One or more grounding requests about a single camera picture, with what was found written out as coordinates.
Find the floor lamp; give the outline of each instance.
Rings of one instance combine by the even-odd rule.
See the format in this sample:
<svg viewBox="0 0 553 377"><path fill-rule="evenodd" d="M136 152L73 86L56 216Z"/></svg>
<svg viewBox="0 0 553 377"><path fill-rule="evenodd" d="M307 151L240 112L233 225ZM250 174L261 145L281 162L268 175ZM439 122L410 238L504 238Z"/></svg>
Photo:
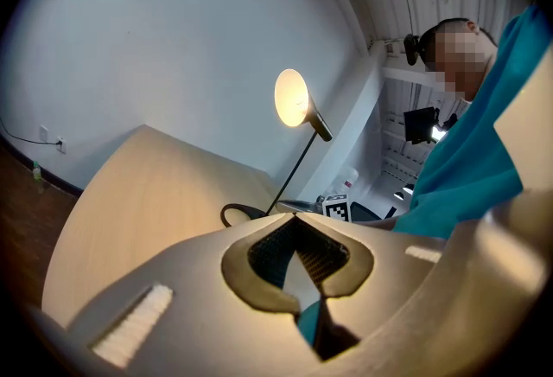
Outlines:
<svg viewBox="0 0 553 377"><path fill-rule="evenodd" d="M283 191L288 186L290 179L295 174L297 168L300 166L303 158L307 154L309 147L317 137L317 134L321 136L322 140L329 142L332 140L332 132L328 129L327 124L321 117L320 113L317 111L315 103L309 96L308 87L305 84L303 77L293 69L285 69L280 73L278 79L276 79L275 84L275 107L278 117L284 122L285 125L290 127L295 127L306 122L309 122L311 126L315 129L313 136L308 141L305 150L303 150L302 155L296 162L296 165L292 169L292 172L289 174L286 182L278 194L275 197L275 200L270 204L267 211L262 211L261 209L250 207L248 205L241 205L239 203L229 203L221 209L221 221L225 224L226 227L229 227L230 224L226 220L225 211L227 209L237 209L246 214L250 219L259 219L260 217L265 217L269 215L272 208L277 203L278 199L282 195Z"/></svg>

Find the wooden floor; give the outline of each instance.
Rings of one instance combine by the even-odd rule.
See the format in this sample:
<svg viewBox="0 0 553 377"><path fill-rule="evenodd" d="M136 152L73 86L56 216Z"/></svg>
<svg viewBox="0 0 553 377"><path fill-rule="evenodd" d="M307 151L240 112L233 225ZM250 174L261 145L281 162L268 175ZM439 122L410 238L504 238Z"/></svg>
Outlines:
<svg viewBox="0 0 553 377"><path fill-rule="evenodd" d="M16 300L41 307L48 264L77 199L44 182L0 146L0 265Z"/></svg>

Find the white wall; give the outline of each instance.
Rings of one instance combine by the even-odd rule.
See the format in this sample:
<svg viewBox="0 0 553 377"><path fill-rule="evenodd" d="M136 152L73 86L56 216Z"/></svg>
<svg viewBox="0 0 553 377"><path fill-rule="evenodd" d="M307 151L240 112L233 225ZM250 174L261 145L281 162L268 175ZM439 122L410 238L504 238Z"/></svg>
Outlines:
<svg viewBox="0 0 553 377"><path fill-rule="evenodd" d="M360 203L367 195L374 182L380 176L382 167L382 139L380 134L380 112L378 104L372 110L366 121L365 128L353 146L345 166L353 167L359 173L359 178L349 192L350 201Z"/></svg>
<svg viewBox="0 0 553 377"><path fill-rule="evenodd" d="M279 121L278 74L298 70L328 105L355 56L334 0L23 0L0 112L13 134L63 136L65 156L9 140L78 187L144 123L280 182L307 131Z"/></svg>
<svg viewBox="0 0 553 377"><path fill-rule="evenodd" d="M369 208L381 219L388 214L391 207L395 207L397 210L394 216L404 214L409 211L411 202L411 195L402 190L404 185L405 183L396 177L382 172L368 193L357 201L364 207ZM404 193L403 201L394 197L396 191Z"/></svg>

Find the wooden table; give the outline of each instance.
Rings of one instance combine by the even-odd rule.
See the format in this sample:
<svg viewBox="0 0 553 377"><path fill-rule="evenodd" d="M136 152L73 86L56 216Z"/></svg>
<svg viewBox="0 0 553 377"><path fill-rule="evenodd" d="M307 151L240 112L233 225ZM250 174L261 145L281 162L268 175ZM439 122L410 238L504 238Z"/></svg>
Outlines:
<svg viewBox="0 0 553 377"><path fill-rule="evenodd" d="M227 203L266 209L276 192L266 173L144 125L69 215L50 260L42 309L66 327L94 295L163 249L223 228L219 212ZM236 213L229 221L247 220Z"/></svg>

